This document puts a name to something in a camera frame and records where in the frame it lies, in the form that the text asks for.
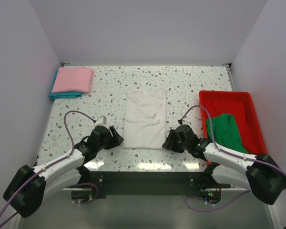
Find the white t shirt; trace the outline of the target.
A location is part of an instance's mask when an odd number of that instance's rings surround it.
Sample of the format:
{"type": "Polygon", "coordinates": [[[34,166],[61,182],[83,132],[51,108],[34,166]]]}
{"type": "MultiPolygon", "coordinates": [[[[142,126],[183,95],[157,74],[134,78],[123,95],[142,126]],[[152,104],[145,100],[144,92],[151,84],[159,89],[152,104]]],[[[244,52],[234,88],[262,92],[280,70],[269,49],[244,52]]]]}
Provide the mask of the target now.
{"type": "Polygon", "coordinates": [[[128,90],[123,148],[161,150],[166,140],[166,111],[166,90],[128,90]]]}

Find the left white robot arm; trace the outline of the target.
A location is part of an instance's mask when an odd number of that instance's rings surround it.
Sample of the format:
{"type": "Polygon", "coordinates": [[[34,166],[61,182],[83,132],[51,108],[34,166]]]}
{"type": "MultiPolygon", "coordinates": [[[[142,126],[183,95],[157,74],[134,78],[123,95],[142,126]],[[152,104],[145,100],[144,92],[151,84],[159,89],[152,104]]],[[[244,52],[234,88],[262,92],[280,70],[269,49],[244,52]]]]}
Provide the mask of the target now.
{"type": "Polygon", "coordinates": [[[119,146],[124,139],[113,126],[95,127],[71,151],[36,167],[22,166],[10,182],[3,198],[23,218],[31,216],[43,200],[64,188],[84,187],[89,183],[89,171],[84,166],[103,149],[119,146]]]}

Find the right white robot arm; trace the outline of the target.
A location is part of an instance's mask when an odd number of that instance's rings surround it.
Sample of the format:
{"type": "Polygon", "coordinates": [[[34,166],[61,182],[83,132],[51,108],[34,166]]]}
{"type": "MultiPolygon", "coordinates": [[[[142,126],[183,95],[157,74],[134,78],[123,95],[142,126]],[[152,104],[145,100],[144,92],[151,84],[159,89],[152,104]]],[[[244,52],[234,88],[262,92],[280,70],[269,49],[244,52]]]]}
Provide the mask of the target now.
{"type": "Polygon", "coordinates": [[[286,189],[286,174],[270,155],[229,150],[209,138],[199,138],[188,125],[170,130],[162,147],[177,153],[187,151],[192,157],[210,163],[197,180],[202,190],[221,184],[235,186],[273,205],[286,189]]]}

